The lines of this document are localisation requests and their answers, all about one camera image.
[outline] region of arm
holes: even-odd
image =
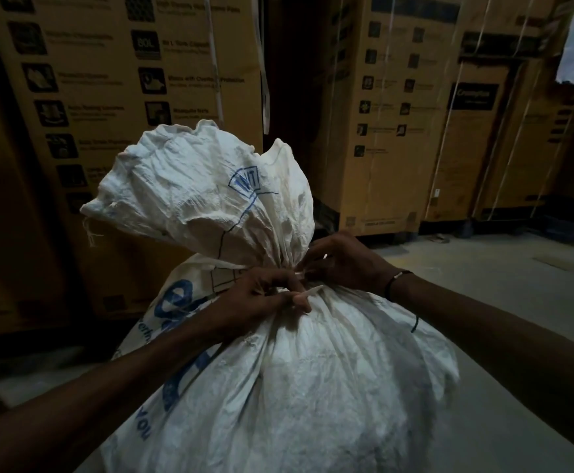
[[[291,289],[266,295],[272,287]],[[293,272],[251,269],[218,300],[150,344],[0,416],[0,472],[73,471],[193,357],[276,310],[310,311]]]
[[[319,260],[324,254],[331,257]],[[400,271],[347,233],[314,242],[299,267],[308,278],[379,296]],[[393,281],[389,293],[574,444],[574,342],[413,274]]]

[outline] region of hand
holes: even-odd
[[[286,287],[289,292],[278,293],[276,287]],[[193,318],[219,337],[218,341],[234,339],[280,309],[291,307],[309,313],[307,298],[298,295],[304,291],[293,270],[254,267]]]
[[[386,284],[400,271],[344,231],[313,242],[296,269],[304,270],[310,280],[332,282],[379,296],[384,295]]]

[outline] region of white plastic bag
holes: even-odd
[[[178,266],[126,354],[212,302],[242,269],[294,267],[313,234],[289,146],[259,156],[213,122],[157,127],[118,155],[86,215],[200,254]],[[108,471],[419,471],[455,356],[386,300],[329,287],[168,380],[102,446]]]

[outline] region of person's right arm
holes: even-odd
[[[315,241],[299,269],[307,278],[379,296],[400,272],[347,233]],[[388,299],[440,330],[574,444],[574,342],[414,274],[394,280]]]

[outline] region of person's left hand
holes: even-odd
[[[289,291],[277,293],[276,287],[286,287]],[[292,307],[309,313],[311,306],[307,298],[298,295],[304,291],[293,270],[254,267],[194,318],[197,322],[205,322],[204,325],[221,341],[233,339],[246,334],[280,309]]]

